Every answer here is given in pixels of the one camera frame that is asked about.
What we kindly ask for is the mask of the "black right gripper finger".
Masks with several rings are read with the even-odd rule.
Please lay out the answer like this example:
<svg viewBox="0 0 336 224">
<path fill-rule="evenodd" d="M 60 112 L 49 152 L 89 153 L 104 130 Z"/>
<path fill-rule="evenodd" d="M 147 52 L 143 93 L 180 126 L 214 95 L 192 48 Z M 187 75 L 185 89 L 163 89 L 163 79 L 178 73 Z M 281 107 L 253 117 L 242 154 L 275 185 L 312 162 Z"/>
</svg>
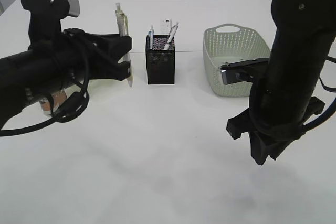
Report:
<svg viewBox="0 0 336 224">
<path fill-rule="evenodd" d="M 276 160 L 285 149 L 285 142 L 275 141 L 260 132 L 249 132 L 251 156 L 258 165 L 263 165 L 268 157 Z"/>
</svg>

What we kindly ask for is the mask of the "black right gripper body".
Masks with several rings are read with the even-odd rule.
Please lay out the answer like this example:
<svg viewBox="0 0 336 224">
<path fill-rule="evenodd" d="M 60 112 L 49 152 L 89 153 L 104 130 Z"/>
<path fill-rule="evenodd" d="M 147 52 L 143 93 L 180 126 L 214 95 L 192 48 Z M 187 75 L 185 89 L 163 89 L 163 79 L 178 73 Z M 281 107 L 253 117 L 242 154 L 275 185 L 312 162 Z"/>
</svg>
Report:
<svg viewBox="0 0 336 224">
<path fill-rule="evenodd" d="M 261 98 L 256 95 L 249 97 L 249 108 L 241 114 L 227 121 L 226 130 L 233 139 L 241 138 L 248 132 L 250 139 L 259 139 L 261 142 L 269 141 L 271 144 L 291 142 L 301 138 L 307 131 L 322 124 L 326 117 L 322 113 L 325 103 L 317 97 L 311 97 L 306 109 L 300 115 L 300 120 L 293 120 L 286 116 L 286 112 L 293 112 L 293 108 L 285 103 L 285 108 L 280 115 L 271 114 L 270 118 L 263 112 L 271 112 L 271 109 L 263 110 Z"/>
</svg>

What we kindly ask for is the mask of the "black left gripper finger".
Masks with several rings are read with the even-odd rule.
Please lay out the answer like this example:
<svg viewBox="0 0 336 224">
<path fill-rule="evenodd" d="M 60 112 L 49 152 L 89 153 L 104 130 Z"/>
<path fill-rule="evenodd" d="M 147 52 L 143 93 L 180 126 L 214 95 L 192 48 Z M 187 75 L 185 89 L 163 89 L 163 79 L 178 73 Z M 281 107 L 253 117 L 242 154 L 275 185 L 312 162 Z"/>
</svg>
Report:
<svg viewBox="0 0 336 224">
<path fill-rule="evenodd" d="M 105 68 L 105 77 L 107 79 L 123 81 L 131 77 L 131 63 L 123 61 L 116 64 L 107 64 Z"/>
<path fill-rule="evenodd" d="M 111 58 L 122 58 L 132 49 L 132 38 L 119 34 L 89 34 L 89 40 Z"/>
</svg>

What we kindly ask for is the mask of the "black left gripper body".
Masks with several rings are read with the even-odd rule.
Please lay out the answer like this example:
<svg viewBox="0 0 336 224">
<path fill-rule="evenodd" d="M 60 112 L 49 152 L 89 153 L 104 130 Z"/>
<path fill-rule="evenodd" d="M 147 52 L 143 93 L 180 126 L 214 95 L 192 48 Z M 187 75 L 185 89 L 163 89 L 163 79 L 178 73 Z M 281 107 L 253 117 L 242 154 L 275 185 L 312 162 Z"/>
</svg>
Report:
<svg viewBox="0 0 336 224">
<path fill-rule="evenodd" d="M 89 34 L 79 28 L 62 31 L 60 45 L 60 79 L 62 82 L 84 82 L 85 80 L 108 80 L 105 77 L 107 64 L 118 63 L 96 44 L 89 40 Z"/>
</svg>

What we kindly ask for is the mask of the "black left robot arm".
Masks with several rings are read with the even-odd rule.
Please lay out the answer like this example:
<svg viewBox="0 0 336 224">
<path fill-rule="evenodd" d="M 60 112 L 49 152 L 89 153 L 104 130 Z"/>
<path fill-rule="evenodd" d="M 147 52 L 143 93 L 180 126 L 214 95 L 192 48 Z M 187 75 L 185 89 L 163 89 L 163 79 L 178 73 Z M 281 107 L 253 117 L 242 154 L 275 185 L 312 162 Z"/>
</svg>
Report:
<svg viewBox="0 0 336 224">
<path fill-rule="evenodd" d="M 122 81 L 130 76 L 130 61 L 121 61 L 132 48 L 132 38 L 118 34 L 96 35 L 79 28 L 62 31 L 56 41 L 41 40 L 28 51 L 1 59 L 1 126 L 22 110 L 71 86 L 75 91 L 51 117 L 41 123 L 1 136 L 15 136 L 43 129 L 53 123 L 76 119 L 87 108 L 90 80 Z"/>
</svg>

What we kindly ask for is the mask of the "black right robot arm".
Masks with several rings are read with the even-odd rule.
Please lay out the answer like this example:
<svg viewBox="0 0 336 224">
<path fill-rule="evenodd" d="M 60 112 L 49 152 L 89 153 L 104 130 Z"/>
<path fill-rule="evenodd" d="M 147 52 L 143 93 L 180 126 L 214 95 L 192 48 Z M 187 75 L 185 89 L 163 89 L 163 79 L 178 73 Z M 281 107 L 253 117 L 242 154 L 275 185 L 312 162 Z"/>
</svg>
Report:
<svg viewBox="0 0 336 224">
<path fill-rule="evenodd" d="M 335 41 L 335 0 L 272 0 L 277 31 L 269 58 L 222 65 L 224 84 L 250 82 L 249 107 L 227 121 L 233 139 L 248 133 L 258 165 L 335 114 L 313 95 Z"/>
</svg>

